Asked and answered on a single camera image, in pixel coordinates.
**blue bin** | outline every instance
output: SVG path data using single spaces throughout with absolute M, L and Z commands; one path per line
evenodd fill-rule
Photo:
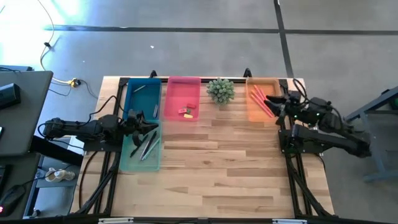
M 120 170 L 124 172 L 140 172 L 140 171 L 157 171 L 160 169 L 160 160 L 162 158 L 162 127 L 159 121 L 160 111 L 160 97 L 162 96 L 162 82 L 156 78 L 131 78 L 127 84 L 126 102 L 124 104 L 123 118 L 127 119 L 129 110 L 134 110 L 136 113 L 143 111 L 145 120 L 148 122 L 158 123 L 159 127 L 148 133 L 148 137 L 139 150 L 130 158 L 130 153 L 136 148 L 133 144 L 131 135 L 125 136 L 123 140 L 123 149 L 120 160 Z M 155 106 L 157 107 L 157 116 L 153 117 Z M 157 131 L 157 136 L 154 142 L 159 138 L 160 141 L 155 145 L 155 148 L 149 154 L 149 157 L 143 161 L 140 160 L 142 151 L 145 148 L 146 142 L 149 141 L 152 133 Z

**metal tool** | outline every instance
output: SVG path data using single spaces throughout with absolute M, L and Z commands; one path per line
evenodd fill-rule
M 150 137 L 149 142 L 147 143 L 147 145 L 145 146 L 142 154 L 141 154 L 141 160 L 144 160 L 144 156 L 147 154 L 147 152 L 149 151 L 149 147 L 152 144 L 152 142 L 154 141 L 155 137 L 157 135 L 157 131 L 154 132 L 154 134 L 152 135 L 152 137 Z
M 143 85 L 143 86 L 137 88 L 136 90 L 133 91 L 133 93 L 137 92 L 138 90 L 140 90 L 140 89 L 142 89 L 142 88 L 144 88 L 144 87 L 145 87 L 145 85 Z
M 142 139 L 140 145 L 138 145 L 130 154 L 130 158 L 138 151 L 138 149 L 142 146 L 142 143 L 145 142 L 145 140 L 148 138 L 148 135 L 145 135 L 145 137 Z
M 155 109 L 154 109 L 154 118 L 156 118 L 157 117 L 157 105 L 155 105 Z
M 146 160 L 146 159 L 148 158 L 150 152 L 152 152 L 152 150 L 155 148 L 155 146 L 157 145 L 157 143 L 159 143 L 159 141 L 160 141 L 160 138 L 158 138 L 158 139 L 153 143 L 153 145 L 149 148 L 147 154 L 144 155 L 144 158 L 142 158 L 142 160 Z

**wooden tabletop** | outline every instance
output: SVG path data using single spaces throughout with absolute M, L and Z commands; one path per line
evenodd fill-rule
M 109 96 L 116 95 L 119 78 L 104 77 L 96 110 Z M 288 84 L 290 90 L 295 89 L 292 79 L 288 79 Z M 166 87 L 162 85 L 161 114 Z M 235 91 L 230 104 L 216 106 L 202 84 L 197 122 L 164 121 L 160 116 L 163 121 L 160 171 L 119 171 L 113 217 L 294 216 L 285 158 L 277 140 L 279 127 L 274 123 L 249 122 L 244 84 L 235 84 Z M 97 118 L 112 114 L 113 108 L 114 101 L 110 101 Z M 85 156 L 80 173 L 89 155 Z M 309 189 L 328 212 L 334 213 L 322 162 L 311 154 L 302 157 Z M 97 153 L 87 168 L 82 186 L 83 203 L 98 185 L 103 158 L 103 152 Z M 80 187 L 76 187 L 71 212 L 78 210 Z M 298 192 L 304 211 L 302 194 Z

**succulent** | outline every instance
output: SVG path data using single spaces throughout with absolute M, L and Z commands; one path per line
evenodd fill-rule
M 225 105 L 234 99 L 234 83 L 227 79 L 216 79 L 207 84 L 207 93 L 217 105 Z

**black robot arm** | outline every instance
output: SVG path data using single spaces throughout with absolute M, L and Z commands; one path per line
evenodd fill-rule
M 127 120 L 113 114 L 85 123 L 54 118 L 44 123 L 42 135 L 49 140 L 71 135 L 84 143 L 98 142 L 104 145 L 120 146 L 123 143 L 123 136 L 132 134 L 132 140 L 138 146 L 141 143 L 139 135 L 145 135 L 157 127 L 158 124 L 145 120 L 143 112 L 135 113 L 129 110 Z
M 291 91 L 285 96 L 267 96 L 268 100 L 264 101 L 278 117 L 276 124 L 282 124 L 289 116 L 313 128 L 295 124 L 290 130 L 282 130 L 279 139 L 283 153 L 321 153 L 338 147 L 357 157 L 371 155 L 368 133 L 355 131 L 338 112 L 338 115 L 332 113 L 335 109 L 330 101 L 316 97 L 308 100 L 305 96 L 306 100 L 301 102 L 301 96 L 300 92 Z M 316 129 L 341 137 L 321 134 Z

